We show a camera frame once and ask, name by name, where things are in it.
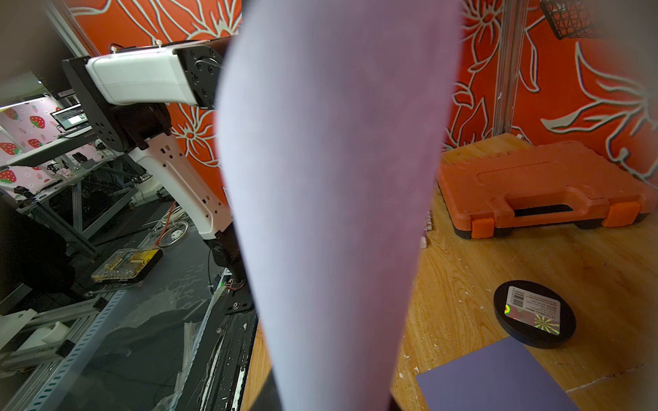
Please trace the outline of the light lavender square paper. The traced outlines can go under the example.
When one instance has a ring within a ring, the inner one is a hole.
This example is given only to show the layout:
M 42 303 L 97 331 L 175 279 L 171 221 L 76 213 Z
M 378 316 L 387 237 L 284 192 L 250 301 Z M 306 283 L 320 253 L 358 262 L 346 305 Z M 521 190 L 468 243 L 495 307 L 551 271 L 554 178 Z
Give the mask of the light lavender square paper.
M 386 410 L 460 60 L 459 1 L 256 1 L 215 126 L 286 410 Z

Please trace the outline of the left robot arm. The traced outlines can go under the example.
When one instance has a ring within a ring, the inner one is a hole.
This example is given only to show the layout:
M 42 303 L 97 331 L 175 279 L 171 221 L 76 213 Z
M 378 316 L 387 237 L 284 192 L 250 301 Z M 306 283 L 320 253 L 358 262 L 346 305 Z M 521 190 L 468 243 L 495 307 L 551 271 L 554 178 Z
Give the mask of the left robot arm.
M 185 158 L 166 107 L 214 109 L 231 41 L 123 48 L 96 58 L 65 59 L 62 66 L 101 141 L 155 177 L 191 218 L 215 263 L 244 284 L 247 274 L 228 204 Z

